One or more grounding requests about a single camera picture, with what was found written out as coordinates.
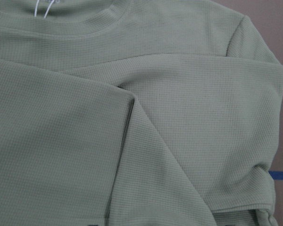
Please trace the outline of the olive green long-sleeve shirt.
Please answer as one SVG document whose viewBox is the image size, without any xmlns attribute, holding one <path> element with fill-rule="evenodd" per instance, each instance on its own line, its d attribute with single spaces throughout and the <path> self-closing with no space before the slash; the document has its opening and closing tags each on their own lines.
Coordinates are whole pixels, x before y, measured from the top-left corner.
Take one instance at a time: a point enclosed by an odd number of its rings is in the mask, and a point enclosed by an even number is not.
<svg viewBox="0 0 283 226">
<path fill-rule="evenodd" d="M 0 0 L 0 226 L 275 226 L 283 65 L 210 0 Z"/>
</svg>

